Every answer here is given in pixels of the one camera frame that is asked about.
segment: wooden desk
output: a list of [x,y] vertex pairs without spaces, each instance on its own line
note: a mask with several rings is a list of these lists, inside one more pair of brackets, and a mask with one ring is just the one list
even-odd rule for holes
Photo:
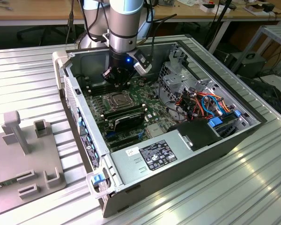
[[[71,8],[70,0],[9,0],[9,6],[13,11],[0,8],[0,26],[35,26],[35,25],[59,25],[67,24]],[[79,4],[74,1],[74,24],[83,24],[82,14]],[[243,5],[236,4],[237,9],[230,11],[223,18],[217,36],[215,37],[209,51],[214,52],[221,38],[232,21],[279,21],[281,15],[275,16],[255,16],[243,9]],[[176,2],[174,7],[156,6],[155,18],[164,18],[177,13],[175,18],[167,22],[210,22],[214,19],[214,13],[205,13],[199,9],[198,5],[189,7],[180,2]]]
[[[67,24],[70,0],[8,0],[13,11],[0,8],[0,26]],[[79,4],[74,1],[75,24],[83,24]]]
[[[275,20],[275,16],[269,17],[269,15],[255,16],[244,9],[244,5],[236,4],[236,9],[231,10],[228,14],[225,14],[223,21],[233,20],[233,21],[268,21]],[[199,5],[193,5],[189,7],[176,1],[174,7],[159,6],[155,7],[155,18],[164,18],[169,15],[177,13],[172,20],[172,22],[177,22],[181,20],[182,22],[199,22],[199,21],[210,21],[214,19],[214,13],[206,13],[200,9]],[[281,15],[277,15],[276,20],[281,20]]]

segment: cable on desk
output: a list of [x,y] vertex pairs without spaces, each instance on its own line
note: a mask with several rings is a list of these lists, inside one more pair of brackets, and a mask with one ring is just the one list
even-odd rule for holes
[[[217,22],[216,22],[216,25],[211,25],[210,27],[210,31],[211,33],[215,32],[215,36],[217,35],[217,32],[219,30],[219,27],[221,26],[221,21],[222,21],[222,18],[224,17],[227,9],[228,9],[228,6],[230,5],[230,3],[232,2],[232,0],[227,0],[226,3],[225,3],[225,7],[224,9],[222,10],[219,18],[217,19]],[[204,41],[204,47],[207,48],[207,46],[209,45],[209,39],[210,39],[210,35],[206,35],[206,40]]]
[[207,37],[208,37],[208,35],[209,35],[209,33],[210,33],[211,27],[213,26],[213,24],[214,24],[214,22],[215,22],[215,19],[216,19],[216,16],[217,16],[217,12],[219,11],[219,7],[220,7],[220,3],[217,5],[217,10],[216,10],[216,13],[215,13],[215,15],[214,15],[214,20],[212,21],[212,23],[211,23],[211,25],[210,25],[210,28],[209,28],[209,30],[208,30],[206,36],[205,36],[204,43],[207,41]]
[[97,22],[100,4],[98,3],[97,13],[96,13],[95,20],[93,21],[93,23],[92,23],[90,26],[88,26],[88,22],[87,22],[87,19],[86,19],[86,16],[85,16],[84,8],[83,8],[83,6],[81,5],[80,1],[79,1],[79,0],[77,0],[77,1],[78,1],[79,5],[80,5],[80,10],[81,10],[81,12],[82,12],[82,16],[83,16],[83,20],[84,20],[84,26],[85,26],[85,30],[86,30],[86,33],[87,33],[88,37],[89,37],[92,41],[98,42],[99,40],[93,39],[93,38],[91,37],[91,35],[90,35],[90,33],[89,33],[89,29],[91,29],[92,26]]
[[170,15],[170,16],[168,16],[168,17],[163,18],[163,20],[162,20],[162,21],[158,24],[158,26],[155,28],[154,33],[153,33],[153,37],[152,37],[152,44],[151,44],[151,55],[150,55],[151,57],[153,56],[153,52],[154,52],[154,41],[155,41],[155,36],[156,36],[156,32],[157,32],[158,28],[159,28],[165,21],[167,21],[168,19],[173,18],[173,17],[175,17],[175,16],[177,16],[176,13],[173,14],[173,15]]
[[105,12],[105,8],[104,8],[102,2],[103,2],[103,0],[101,0],[101,6],[102,6],[102,8],[103,8],[104,17],[105,17],[105,20],[106,20],[106,23],[107,23],[107,29],[109,30],[108,19],[107,19],[106,12]]
[[66,44],[67,41],[69,39],[69,35],[70,35],[70,30],[73,27],[73,23],[74,23],[74,14],[73,14],[73,8],[74,8],[74,0],[72,0],[71,2],[71,11],[69,14],[69,19],[67,21],[67,37],[66,37]]
[[151,9],[151,21],[148,21],[148,17],[149,17],[149,8],[148,8],[147,2],[145,1],[145,4],[147,5],[147,18],[146,18],[146,22],[147,22],[147,23],[151,23],[151,25],[150,25],[149,31],[147,32],[147,35],[146,35],[145,39],[141,40],[141,41],[137,44],[137,46],[139,46],[139,45],[145,43],[145,42],[148,40],[148,38],[149,38],[149,36],[150,36],[150,33],[151,33],[151,30],[152,30],[152,27],[153,27],[153,23],[152,23],[152,22],[161,21],[161,22],[158,24],[158,26],[155,28],[154,34],[153,34],[153,37],[152,37],[152,46],[151,46],[151,55],[150,55],[150,56],[152,56],[152,55],[153,55],[153,51],[154,51],[154,41],[155,41],[156,31],[157,31],[158,28],[161,26],[161,24],[163,24],[163,23],[164,23],[165,21],[167,21],[168,19],[177,16],[177,14],[173,14],[173,15],[167,16],[167,17],[165,17],[165,18],[163,18],[163,19],[153,20],[152,1],[149,0],[149,2],[150,2],[150,9]]

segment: blue drive bracket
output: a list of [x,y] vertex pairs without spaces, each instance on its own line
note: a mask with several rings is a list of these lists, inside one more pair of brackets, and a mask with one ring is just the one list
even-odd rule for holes
[[235,110],[235,111],[234,111],[234,114],[235,114],[237,117],[240,117],[240,115],[241,115],[240,111],[238,111],[238,110]]
[[91,180],[94,185],[97,185],[98,183],[101,183],[101,182],[105,181],[106,179],[105,179],[105,176],[103,173],[99,173],[99,174],[93,176],[91,178]]
[[209,120],[208,124],[211,126],[211,127],[215,127],[219,124],[223,123],[223,121],[221,121],[220,118],[218,117],[214,117],[212,119]]

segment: black cable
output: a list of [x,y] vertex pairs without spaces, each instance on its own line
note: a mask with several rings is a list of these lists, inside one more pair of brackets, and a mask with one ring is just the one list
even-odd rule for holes
[[168,17],[165,17],[163,18],[163,20],[158,24],[158,26],[155,28],[154,30],[154,34],[153,34],[153,37],[152,37],[152,44],[151,44],[151,57],[153,56],[153,52],[154,52],[154,41],[155,41],[155,36],[156,36],[156,31],[158,30],[158,28],[165,22],[167,21],[168,19],[170,18],[173,18],[174,16],[177,16],[177,14],[173,14],[173,15],[170,15]]
[[276,64],[278,63],[279,58],[280,58],[280,54],[281,54],[281,49],[280,49],[280,52],[279,52],[278,58],[277,58],[276,62],[274,63],[274,65],[272,66],[271,70],[273,70],[273,68],[274,68],[274,67],[276,67]]
[[[217,21],[216,21],[216,24],[215,25],[211,25],[211,28],[210,28],[210,30],[211,30],[211,34],[213,33],[213,32],[215,32],[215,33],[217,33],[217,31],[218,31],[218,27],[220,26],[220,24],[221,24],[221,21],[222,21],[222,18],[224,17],[224,15],[225,15],[225,13],[226,13],[226,11],[227,11],[227,9],[228,9],[228,6],[230,5],[230,3],[232,2],[232,0],[227,0],[226,1],[226,3],[225,3],[225,7],[224,7],[224,9],[222,10],[222,12],[221,12],[221,14],[220,14],[220,16],[219,16],[219,18],[217,19]],[[209,43],[209,38],[210,37],[210,35],[207,35],[207,37],[206,37],[206,40],[204,41],[204,47],[207,47],[207,45],[208,45],[208,43]]]
[[146,16],[146,22],[147,23],[155,23],[155,22],[159,22],[159,21],[162,21],[163,19],[157,19],[157,20],[153,20],[153,6],[152,6],[152,0],[149,0],[149,3],[150,3],[150,11],[151,11],[151,21],[148,21],[148,10],[147,10],[147,16]]
[[180,115],[183,115],[183,117],[185,117],[185,115],[175,109],[172,109],[172,108],[169,108],[165,103],[162,102],[161,98],[160,98],[160,87],[161,87],[161,83],[162,83],[162,80],[159,81],[159,86],[158,86],[158,98],[159,98],[159,101],[161,102],[161,104],[163,104],[165,107],[167,107],[169,110],[172,110]]
[[109,29],[108,19],[107,19],[106,12],[105,12],[105,8],[104,8],[104,6],[103,6],[103,3],[102,3],[102,2],[101,2],[101,6],[102,6],[102,8],[103,8],[104,17],[105,17],[105,20],[106,20],[106,23],[107,23],[107,28]]
[[98,7],[97,7],[97,13],[96,13],[95,20],[93,21],[93,23],[92,23],[90,26],[88,26],[88,22],[87,22],[87,19],[86,19],[86,16],[85,16],[84,8],[83,8],[83,6],[80,4],[80,2],[79,2],[79,5],[80,5],[80,10],[81,10],[81,12],[82,12],[82,16],[83,16],[83,20],[84,20],[84,25],[85,25],[85,30],[86,30],[86,33],[87,33],[88,37],[89,37],[92,41],[98,42],[96,39],[93,39],[93,38],[91,37],[91,35],[90,35],[90,33],[89,33],[89,29],[91,29],[92,26],[97,22],[100,4],[98,4]]
[[69,14],[69,19],[67,21],[67,37],[66,37],[66,44],[67,44],[67,41],[69,39],[69,35],[70,35],[70,30],[73,26],[73,23],[74,23],[74,14],[73,14],[73,8],[74,8],[74,0],[72,0],[71,2],[71,11],[70,11],[70,14]]
[[206,36],[205,36],[204,43],[206,42],[206,38],[208,37],[208,35],[209,35],[209,33],[210,33],[210,30],[211,30],[211,27],[212,27],[212,25],[213,25],[214,22],[215,22],[215,19],[216,19],[216,16],[217,16],[217,12],[219,11],[219,7],[220,7],[220,2],[219,2],[219,4],[217,5],[217,10],[216,10],[216,13],[215,13],[215,16],[214,16],[214,20],[212,21],[212,23],[211,23],[211,25],[210,25],[210,28],[209,28],[209,30],[208,30]]
[[272,46],[272,45],[273,45],[273,43],[274,43],[274,41],[272,41],[272,42],[268,45],[268,47],[266,47],[266,49],[263,51],[263,53],[262,53],[262,55],[261,55],[261,56],[263,56],[263,55],[264,55],[264,53],[266,53],[266,51],[268,50],[268,48],[269,48],[270,46]]

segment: blue cable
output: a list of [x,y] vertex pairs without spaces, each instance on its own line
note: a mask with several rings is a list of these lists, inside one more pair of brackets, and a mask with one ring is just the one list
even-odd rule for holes
[[140,133],[138,134],[138,136],[139,136],[139,140],[141,140],[141,139],[142,139],[142,136],[143,136],[144,132],[145,132],[145,130],[143,130],[142,132],[140,132]]
[[219,110],[220,110],[223,114],[226,114],[225,110],[224,110],[224,109],[221,107],[221,105],[218,103],[217,99],[216,99],[215,97],[211,96],[211,95],[206,95],[206,96],[204,96],[204,97],[202,98],[202,106],[203,106],[203,109],[204,109],[206,112],[208,112],[208,113],[210,113],[210,114],[212,114],[212,115],[214,116],[214,113],[211,112],[211,111],[209,111],[209,110],[207,110],[206,107],[205,107],[205,104],[204,104],[204,98],[205,98],[205,97],[210,97],[211,99],[213,99],[213,101],[216,103],[216,105],[217,105],[217,107],[219,108]]
[[207,113],[210,113],[210,114],[214,117],[214,113],[213,113],[212,111],[209,111],[209,110],[205,107],[205,104],[204,104],[204,98],[205,98],[205,97],[207,97],[207,96],[204,96],[204,97],[202,98],[202,101],[201,101],[202,107],[203,107],[203,109],[204,109]]

